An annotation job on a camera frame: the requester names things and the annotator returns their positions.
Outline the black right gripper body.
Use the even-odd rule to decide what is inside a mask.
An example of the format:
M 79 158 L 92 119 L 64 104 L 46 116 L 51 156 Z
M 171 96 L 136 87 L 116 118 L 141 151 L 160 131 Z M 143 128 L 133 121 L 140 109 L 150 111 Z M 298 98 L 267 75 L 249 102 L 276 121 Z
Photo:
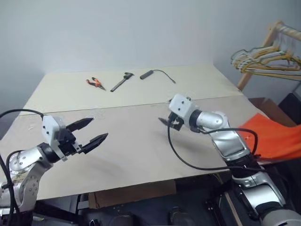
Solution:
M 174 112 L 171 112 L 168 117 L 168 125 L 169 127 L 182 127 L 183 119 Z

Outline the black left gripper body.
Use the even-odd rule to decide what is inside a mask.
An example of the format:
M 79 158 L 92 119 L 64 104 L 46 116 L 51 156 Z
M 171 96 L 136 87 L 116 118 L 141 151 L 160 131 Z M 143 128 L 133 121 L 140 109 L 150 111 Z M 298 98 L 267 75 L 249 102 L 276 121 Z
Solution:
M 65 156 L 81 153 L 81 146 L 77 143 L 75 136 L 69 129 L 64 130 L 63 139 L 59 141 L 59 149 Z

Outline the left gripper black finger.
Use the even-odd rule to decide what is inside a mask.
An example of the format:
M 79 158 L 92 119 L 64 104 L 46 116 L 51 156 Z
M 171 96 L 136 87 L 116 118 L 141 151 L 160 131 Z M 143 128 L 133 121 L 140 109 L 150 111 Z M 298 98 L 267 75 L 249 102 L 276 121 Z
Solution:
M 94 120 L 94 118 L 83 118 L 83 119 L 80 119 L 78 121 L 75 121 L 75 122 L 69 124 L 68 126 L 66 126 L 66 129 L 68 129 L 69 131 L 80 130 L 80 129 L 86 127 L 93 120 Z
M 89 153 L 90 151 L 97 148 L 108 136 L 108 133 L 104 133 L 96 136 L 88 144 L 80 147 L 80 153 Z

